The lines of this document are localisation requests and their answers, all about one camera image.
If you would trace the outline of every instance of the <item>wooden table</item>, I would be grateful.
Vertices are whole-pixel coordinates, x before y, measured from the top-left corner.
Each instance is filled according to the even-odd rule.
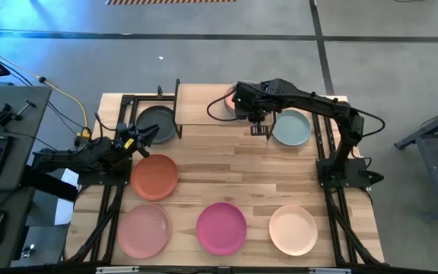
[[[179,185],[165,199],[154,202],[170,218],[168,244],[156,256],[137,260],[127,256],[115,242],[113,264],[177,266],[334,266],[329,220],[324,192],[318,185],[315,160],[316,140],[287,147],[273,138],[252,137],[247,126],[225,126],[204,116],[207,104],[226,91],[228,85],[181,85],[177,105],[177,123],[184,125],[182,139],[175,137],[162,145],[152,145],[150,153],[171,157],[179,168]],[[183,100],[190,91],[191,99]],[[99,114],[109,127],[116,125],[122,94],[103,94]],[[138,114],[157,104],[141,102]],[[312,123],[312,114],[304,113]],[[339,134],[333,123],[336,142]],[[321,123],[326,140],[324,123]],[[94,127],[94,135],[99,132]],[[112,132],[104,135],[113,137]],[[329,154],[327,142],[325,151]],[[134,162],[141,159],[134,155]],[[101,186],[91,186],[75,205],[67,237],[66,251],[73,255],[85,242],[97,222]],[[351,226],[366,248],[380,261],[382,250],[373,209],[366,193],[345,189]],[[234,255],[215,256],[205,251],[195,236],[195,225],[201,211],[215,202],[231,202],[246,217],[248,232],[244,246]],[[147,203],[131,187],[125,188],[120,218],[137,205]],[[271,242],[268,223],[272,213],[284,205],[299,205],[312,214],[319,229],[315,247],[303,256],[288,256]],[[106,246],[104,231],[100,257]],[[340,233],[344,258],[348,258],[344,234]]]

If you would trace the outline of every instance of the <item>light blue plate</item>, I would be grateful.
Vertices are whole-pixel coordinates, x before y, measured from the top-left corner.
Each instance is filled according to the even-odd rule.
[[[284,110],[277,115],[273,136],[285,145],[302,145],[310,137],[310,122],[302,113]]]

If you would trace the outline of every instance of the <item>black plate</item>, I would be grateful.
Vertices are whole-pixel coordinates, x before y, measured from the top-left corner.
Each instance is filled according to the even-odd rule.
[[[154,144],[160,144],[170,140],[175,135],[173,125],[173,111],[165,106],[154,106],[144,110],[136,119],[136,126],[144,129],[152,125],[158,125],[157,137],[153,140]]]

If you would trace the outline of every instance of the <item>concrete floor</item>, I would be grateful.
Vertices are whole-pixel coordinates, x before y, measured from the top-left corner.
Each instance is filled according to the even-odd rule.
[[[307,0],[238,0],[197,5],[105,6],[104,0],[0,0],[0,28],[104,33],[313,35]],[[324,35],[438,36],[438,0],[317,0]],[[387,123],[365,138],[370,169],[386,176],[373,187],[374,211],[386,262],[438,270],[437,196],[415,147],[393,143],[438,114],[438,43],[326,43],[335,94]],[[285,78],[325,94],[315,41],[51,40],[0,38],[0,53],[45,75],[79,97],[91,115],[104,92],[171,91],[184,83],[231,83]],[[13,78],[0,78],[13,81]],[[51,101],[81,121],[78,107],[54,93]],[[367,118],[366,131],[376,121]],[[72,134],[47,112],[39,138],[67,149]],[[34,150],[43,146],[36,142]]]

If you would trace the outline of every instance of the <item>white paper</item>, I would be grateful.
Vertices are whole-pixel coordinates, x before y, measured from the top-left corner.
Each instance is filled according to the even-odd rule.
[[[74,171],[65,169],[62,175],[62,181],[77,188],[77,181],[79,179],[79,174]],[[69,202],[64,199],[57,200],[57,209],[55,212],[55,223],[54,225],[66,225],[72,219],[72,213],[74,211],[74,203]]]

